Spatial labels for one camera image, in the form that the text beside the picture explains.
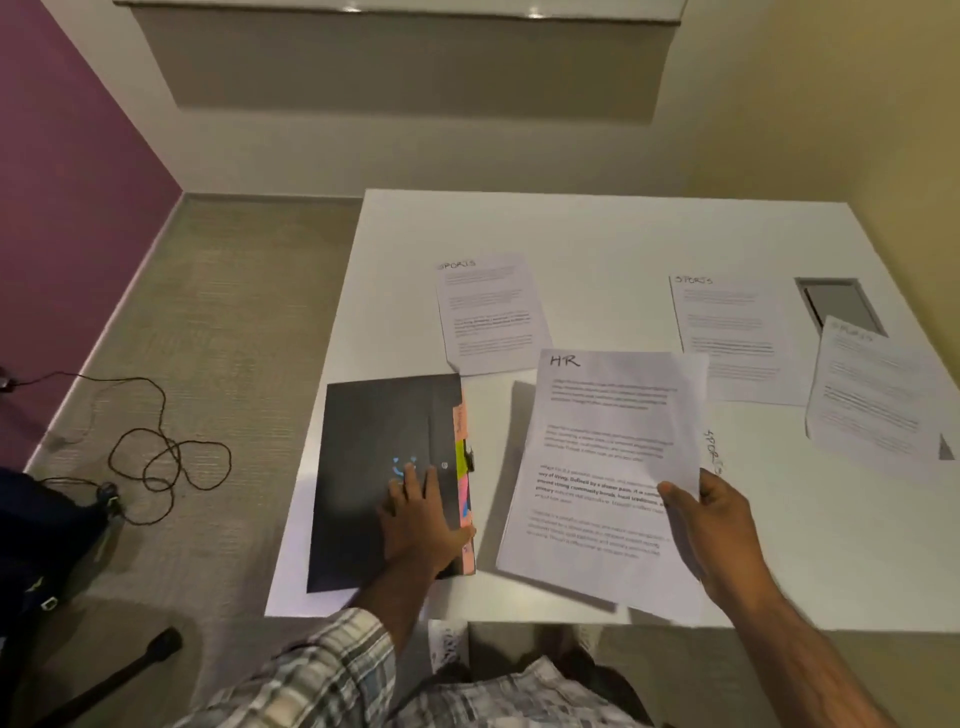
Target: shirt sleeve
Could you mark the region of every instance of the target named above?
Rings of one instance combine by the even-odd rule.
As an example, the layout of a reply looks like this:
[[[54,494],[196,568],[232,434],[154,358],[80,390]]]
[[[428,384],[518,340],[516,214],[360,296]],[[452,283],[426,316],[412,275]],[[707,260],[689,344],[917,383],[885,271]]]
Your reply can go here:
[[[175,728],[380,728],[395,667],[380,620],[345,609]]]

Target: white sneaker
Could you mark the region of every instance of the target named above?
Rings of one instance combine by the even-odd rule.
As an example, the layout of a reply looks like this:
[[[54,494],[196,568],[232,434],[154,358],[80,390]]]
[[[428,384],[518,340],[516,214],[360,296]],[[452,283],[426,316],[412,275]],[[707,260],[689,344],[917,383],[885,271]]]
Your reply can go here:
[[[430,645],[430,667],[436,674],[441,667],[460,663],[470,666],[468,622],[431,619],[426,635]]]
[[[603,636],[603,624],[574,624],[573,637],[593,660],[597,659],[600,638]]]

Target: hand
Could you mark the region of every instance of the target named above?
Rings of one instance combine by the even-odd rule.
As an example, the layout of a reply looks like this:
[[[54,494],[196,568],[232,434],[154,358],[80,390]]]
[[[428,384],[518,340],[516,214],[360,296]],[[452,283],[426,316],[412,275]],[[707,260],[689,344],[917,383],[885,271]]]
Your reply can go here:
[[[657,490],[683,517],[704,589],[731,620],[782,598],[763,560],[750,501],[730,483],[700,470],[699,502],[673,483],[661,483]]]
[[[391,480],[389,488],[393,512],[377,509],[387,563],[415,555],[424,558],[436,576],[460,555],[476,528],[468,525],[451,531],[446,525],[437,469],[432,465],[426,471],[425,487],[421,488],[413,464],[407,463],[403,483]]]

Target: printed document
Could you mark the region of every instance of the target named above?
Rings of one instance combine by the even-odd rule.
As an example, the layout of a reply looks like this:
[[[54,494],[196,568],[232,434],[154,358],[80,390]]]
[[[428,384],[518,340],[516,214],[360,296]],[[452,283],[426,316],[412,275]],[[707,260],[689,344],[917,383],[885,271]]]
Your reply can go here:
[[[769,286],[671,276],[670,288],[684,351],[710,356],[711,400],[806,404],[809,380],[800,376]]]
[[[917,475],[940,452],[930,382],[916,352],[827,316],[806,408],[806,433],[885,473]]]
[[[497,567],[699,623],[703,590],[657,484],[699,494],[707,366],[698,354],[543,351]]]
[[[553,346],[534,277],[522,255],[437,266],[446,360],[463,376],[534,369]]]

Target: black cable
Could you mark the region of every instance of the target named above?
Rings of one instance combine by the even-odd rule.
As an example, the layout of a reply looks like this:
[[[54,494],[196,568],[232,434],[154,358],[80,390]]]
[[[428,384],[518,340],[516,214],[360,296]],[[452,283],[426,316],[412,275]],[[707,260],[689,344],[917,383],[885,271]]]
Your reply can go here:
[[[160,523],[167,516],[170,515],[170,512],[174,509],[174,501],[176,499],[176,494],[174,492],[174,486],[177,484],[177,481],[180,480],[180,476],[189,483],[191,486],[196,488],[198,491],[212,491],[219,488],[223,485],[227,478],[230,476],[230,471],[233,470],[233,452],[227,446],[226,443],[219,442],[217,440],[174,440],[167,436],[166,432],[163,430],[163,415],[167,409],[167,393],[163,390],[159,384],[150,379],[148,376],[126,376],[116,379],[102,379],[96,376],[87,376],[82,374],[76,374],[73,372],[51,372],[43,376],[39,376],[36,379],[28,379],[27,381],[12,381],[12,390],[15,391],[20,387],[29,387],[33,384],[39,384],[41,381],[45,381],[54,376],[73,376],[79,379],[86,379],[87,381],[98,381],[103,383],[117,383],[117,384],[127,384],[128,382],[133,381],[145,381],[151,386],[154,387],[160,393],[160,412],[156,418],[156,429],[150,429],[149,427],[133,427],[132,429],[127,430],[122,435],[120,439],[117,440],[116,445],[113,446],[113,449],[110,451],[110,454],[107,457],[107,466],[113,471],[114,474],[119,477],[125,478],[127,480],[132,480],[134,482],[139,482],[151,493],[169,493],[170,494],[170,504],[167,506],[166,511],[163,512],[159,518],[153,519],[152,521],[134,521],[130,516],[127,515],[126,510],[123,507],[123,503],[120,504],[120,515],[123,517],[124,521],[130,525],[154,525],[155,523]],[[148,432],[151,435],[155,435],[163,441],[163,444],[166,446],[163,450],[154,455],[150,460],[147,461],[147,464],[143,466],[143,470],[140,472],[140,475],[131,475],[129,473],[124,473],[113,463],[113,456],[123,445],[124,441],[131,435],[137,432]],[[186,466],[183,465],[183,455],[180,452],[180,448],[184,445],[210,445],[216,448],[223,448],[227,452],[227,472],[224,473],[224,476],[210,486],[201,486],[197,485],[191,478],[190,472],[186,469]],[[174,462],[177,464],[177,472],[172,478],[158,477],[156,475],[150,475],[150,467],[161,457],[170,453],[173,457]],[[43,478],[39,482],[41,483],[76,483],[83,485],[92,485],[96,488],[100,487],[100,483],[96,483],[93,480],[87,480],[86,478],[81,477],[72,477],[69,475],[64,476],[54,476]]]

